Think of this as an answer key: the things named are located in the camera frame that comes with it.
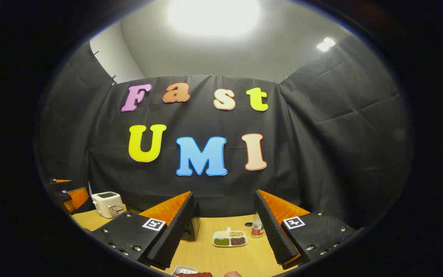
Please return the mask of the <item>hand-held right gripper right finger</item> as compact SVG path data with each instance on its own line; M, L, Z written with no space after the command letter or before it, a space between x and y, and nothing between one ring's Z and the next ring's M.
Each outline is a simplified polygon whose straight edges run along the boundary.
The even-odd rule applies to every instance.
M308 212L263 190L255 193L255 207L283 269L328 256L356 233L330 213Z

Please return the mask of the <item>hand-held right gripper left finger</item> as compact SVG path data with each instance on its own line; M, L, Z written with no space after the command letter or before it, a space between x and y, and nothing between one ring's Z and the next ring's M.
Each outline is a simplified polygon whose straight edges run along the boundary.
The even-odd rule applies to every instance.
M123 212L91 234L122 256L165 269L194 211L194 194L185 192L140 214Z

